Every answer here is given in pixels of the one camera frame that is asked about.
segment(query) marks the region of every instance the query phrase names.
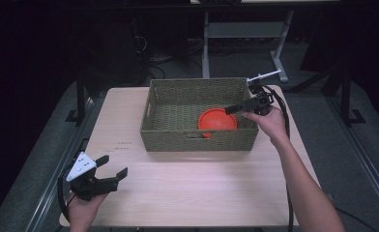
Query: wooden table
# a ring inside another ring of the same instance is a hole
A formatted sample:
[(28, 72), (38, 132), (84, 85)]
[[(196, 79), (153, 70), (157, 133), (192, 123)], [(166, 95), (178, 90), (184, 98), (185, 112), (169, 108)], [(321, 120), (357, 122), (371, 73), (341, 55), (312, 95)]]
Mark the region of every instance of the wooden table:
[[(277, 86), (271, 87), (283, 97)], [(250, 152), (148, 153), (139, 132), (148, 90), (116, 88), (107, 93), (86, 154), (93, 160), (110, 157), (96, 177), (112, 177), (125, 167), (129, 176), (102, 203), (93, 226), (287, 225), (280, 160), (264, 132), (258, 133)], [(317, 182), (292, 115), (290, 130), (293, 145)], [(63, 216), (60, 223), (68, 226)]]

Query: basket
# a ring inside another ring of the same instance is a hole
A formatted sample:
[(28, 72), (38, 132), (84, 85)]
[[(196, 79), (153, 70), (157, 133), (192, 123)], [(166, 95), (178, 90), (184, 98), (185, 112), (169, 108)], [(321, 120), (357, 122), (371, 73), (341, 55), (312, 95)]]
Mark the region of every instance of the basket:
[(258, 127), (240, 113), (236, 130), (197, 127), (205, 110), (248, 99), (245, 78), (152, 80), (140, 128), (144, 146), (148, 152), (250, 151)]

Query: person's right arm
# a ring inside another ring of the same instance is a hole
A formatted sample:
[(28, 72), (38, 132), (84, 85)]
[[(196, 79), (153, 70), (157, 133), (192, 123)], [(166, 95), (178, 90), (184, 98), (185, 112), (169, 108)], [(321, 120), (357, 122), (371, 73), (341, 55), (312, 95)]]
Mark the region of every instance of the person's right arm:
[(290, 142), (281, 111), (271, 107), (267, 116), (243, 115), (256, 122), (277, 148), (298, 222), (304, 231), (345, 231), (335, 207), (307, 172)]

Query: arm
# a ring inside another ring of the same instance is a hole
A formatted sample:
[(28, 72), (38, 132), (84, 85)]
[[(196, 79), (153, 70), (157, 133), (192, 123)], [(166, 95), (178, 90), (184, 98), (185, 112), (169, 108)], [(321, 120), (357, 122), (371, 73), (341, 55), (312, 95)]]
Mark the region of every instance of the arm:
[(81, 200), (70, 195), (71, 202), (68, 203), (71, 232), (87, 232), (91, 223), (97, 215), (100, 205), (108, 194), (98, 195), (91, 201)]
[(281, 111), (271, 107), (267, 116), (243, 115), (256, 122), (277, 148), (298, 222), (304, 231), (345, 231), (335, 207), (307, 172), (290, 142)]

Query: gray carpet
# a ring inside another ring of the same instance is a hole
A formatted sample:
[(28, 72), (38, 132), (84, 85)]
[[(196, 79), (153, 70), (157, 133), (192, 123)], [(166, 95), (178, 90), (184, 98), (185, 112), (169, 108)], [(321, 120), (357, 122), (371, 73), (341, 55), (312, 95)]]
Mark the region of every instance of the gray carpet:
[[(251, 77), (259, 73), (274, 70), (269, 50), (276, 43), (260, 43), (244, 45), (238, 53), (227, 56), (211, 56), (211, 76), (243, 76)], [(308, 79), (314, 72), (299, 70), (305, 54), (305, 43), (288, 43), (281, 55), (281, 60), (290, 78), (288, 83), (280, 83), (277, 77), (269, 77), (264, 84), (276, 84), (283, 89), (295, 86)], [(191, 57), (200, 64), (200, 55)], [(172, 61), (158, 66), (163, 69), (166, 78), (201, 77), (201, 70), (193, 62), (182, 63)], [(155, 77), (160, 77), (158, 70), (152, 70)], [(364, 221), (379, 231), (379, 198), (370, 181), (364, 174), (355, 149), (349, 142), (338, 119), (328, 104), (328, 100), (320, 94), (323, 81), (319, 81), (299, 94), (285, 94), (286, 100), (296, 121), (307, 152), (325, 192), (332, 195), (335, 205)], [(361, 111), (366, 124), (354, 125), (352, 130), (359, 137), (364, 148), (379, 170), (379, 115), (368, 101), (364, 91), (352, 85), (351, 107)], [(100, 113), (105, 93), (94, 99), (94, 106), (89, 111), (89, 118), (84, 122), (84, 130), (77, 131), (74, 123), (65, 122), (70, 110), (76, 108), (75, 86), (69, 87), (56, 109), (38, 143), (35, 145), (28, 161), (0, 208), (0, 231), (26, 231), (29, 221), (37, 211), (44, 190), (51, 180), (51, 175), (60, 163), (69, 141), (75, 133), (88, 138)], [(56, 198), (45, 204), (47, 214), (37, 217), (39, 220), (36, 231), (54, 231), (59, 227), (60, 210)], [(348, 231), (370, 231), (360, 223), (341, 216)], [(91, 231), (135, 231), (136, 228), (92, 228)], [(264, 231), (286, 231), (286, 227), (263, 228)], [(144, 231), (195, 231), (195, 229), (179, 228), (145, 228)], [(201, 228), (198, 231), (254, 231), (253, 228)]]

